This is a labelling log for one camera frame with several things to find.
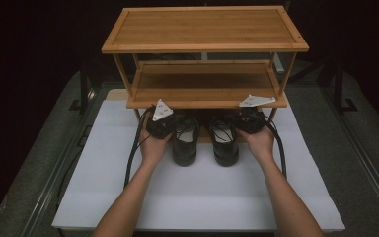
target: black stand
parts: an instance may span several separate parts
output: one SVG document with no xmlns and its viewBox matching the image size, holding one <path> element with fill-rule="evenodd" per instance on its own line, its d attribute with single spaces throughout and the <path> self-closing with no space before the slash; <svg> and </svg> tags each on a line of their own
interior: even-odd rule
<svg viewBox="0 0 379 237">
<path fill-rule="evenodd" d="M 341 67 L 341 60 L 334 56 L 324 57 L 312 65 L 306 67 L 299 73 L 291 76 L 288 80 L 289 83 L 295 83 L 301 80 L 304 76 L 310 72 L 323 66 L 322 72 L 317 79 L 318 84 L 321 87 L 329 87 L 331 80 L 335 80 L 334 90 L 334 104 L 337 110 L 343 114 L 343 112 L 357 111 L 356 105 L 351 99 L 345 99 L 347 106 L 342 105 L 342 83 L 343 83 L 343 71 Z"/>
</svg>

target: wooden shoe rack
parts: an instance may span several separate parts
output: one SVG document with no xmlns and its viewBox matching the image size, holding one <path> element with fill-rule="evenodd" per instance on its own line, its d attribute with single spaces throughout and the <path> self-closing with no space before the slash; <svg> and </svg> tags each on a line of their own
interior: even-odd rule
<svg viewBox="0 0 379 237">
<path fill-rule="evenodd" d="M 237 109 L 249 95 L 275 97 L 263 105 L 287 106 L 284 89 L 296 53 L 306 41 L 282 6 L 124 8 L 102 52 L 112 54 L 128 93 L 127 107 L 162 99 L 172 109 Z M 140 53 L 269 52 L 266 60 L 139 60 Z M 290 52 L 282 80 L 274 55 Z M 133 55 L 129 82 L 120 55 Z"/>
</svg>

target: black shoe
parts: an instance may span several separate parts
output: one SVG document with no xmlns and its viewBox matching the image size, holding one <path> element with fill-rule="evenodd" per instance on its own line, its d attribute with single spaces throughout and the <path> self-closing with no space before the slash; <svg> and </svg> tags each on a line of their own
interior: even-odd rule
<svg viewBox="0 0 379 237">
<path fill-rule="evenodd" d="M 239 160 L 239 149 L 233 123 L 226 118 L 214 118 L 209 132 L 216 162 L 226 167 L 236 164 Z"/>
<path fill-rule="evenodd" d="M 180 166 L 189 166 L 195 161 L 199 125 L 193 117 L 179 119 L 173 134 L 173 159 Z"/>
</svg>

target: table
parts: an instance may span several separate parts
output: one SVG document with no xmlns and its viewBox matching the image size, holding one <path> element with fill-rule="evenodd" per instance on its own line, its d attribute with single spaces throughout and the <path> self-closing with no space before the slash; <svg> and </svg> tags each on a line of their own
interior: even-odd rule
<svg viewBox="0 0 379 237">
<path fill-rule="evenodd" d="M 52 226 L 92 229 L 122 190 L 125 167 L 136 131 L 133 110 L 125 108 L 124 90 L 103 102 Z M 343 230 L 340 215 L 304 142 L 289 106 L 275 116 L 286 154 L 288 181 L 324 231 Z M 172 147 L 147 191 L 139 230 L 274 231 L 276 229 L 262 171 L 246 143 L 238 144 L 240 160 L 219 166 L 210 143 L 199 143 L 193 165 L 180 167 Z M 274 155 L 279 162 L 275 142 Z M 131 174 L 141 161 L 136 153 Z"/>
</svg>

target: bottom shelf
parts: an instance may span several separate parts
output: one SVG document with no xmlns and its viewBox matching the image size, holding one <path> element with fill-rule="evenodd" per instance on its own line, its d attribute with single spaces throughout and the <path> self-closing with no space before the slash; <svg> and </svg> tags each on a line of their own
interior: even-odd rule
<svg viewBox="0 0 379 237">
<path fill-rule="evenodd" d="M 287 107 L 268 60 L 141 61 L 128 108 L 148 108 L 162 99 L 174 109 L 237 108 L 249 95 L 275 97 L 264 105 Z"/>
</svg>

